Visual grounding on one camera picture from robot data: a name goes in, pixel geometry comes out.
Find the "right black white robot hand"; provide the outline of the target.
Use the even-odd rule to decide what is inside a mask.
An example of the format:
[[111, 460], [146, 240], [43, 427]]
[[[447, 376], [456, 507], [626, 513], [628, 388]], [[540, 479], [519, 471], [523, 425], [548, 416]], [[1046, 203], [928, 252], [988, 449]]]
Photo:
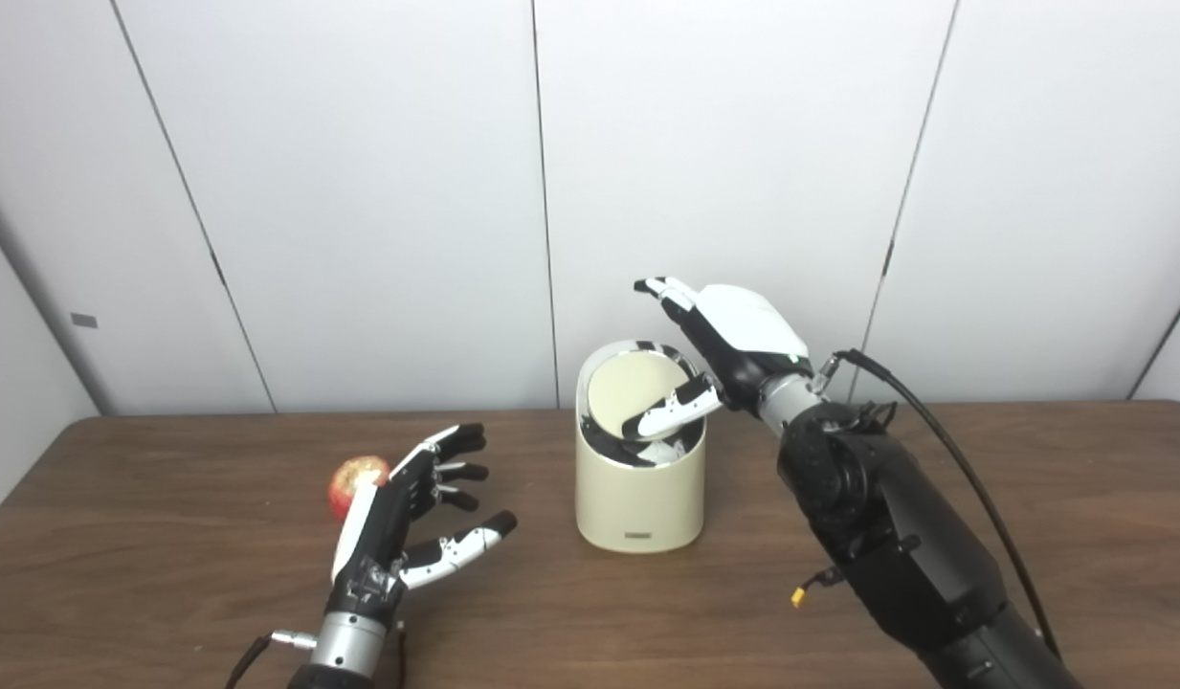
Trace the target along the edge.
[[655, 439], [717, 409], [747, 411], [782, 437], [791, 420], [821, 403], [809, 392], [808, 346], [761, 294], [725, 284], [695, 291], [678, 278], [640, 278], [634, 289], [658, 301], [708, 370], [624, 420], [625, 439]]

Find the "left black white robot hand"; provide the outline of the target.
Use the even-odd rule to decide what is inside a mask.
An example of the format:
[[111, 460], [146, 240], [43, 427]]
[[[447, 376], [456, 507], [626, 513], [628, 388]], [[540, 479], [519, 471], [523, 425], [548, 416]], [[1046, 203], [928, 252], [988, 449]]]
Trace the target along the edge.
[[459, 424], [418, 442], [384, 480], [358, 484], [332, 563], [323, 613], [348, 613], [391, 626], [411, 589], [468, 566], [517, 527], [509, 510], [479, 526], [409, 545], [412, 524], [439, 505], [472, 513], [479, 501], [455, 480], [484, 481], [486, 467], [463, 461], [484, 450], [483, 424]]

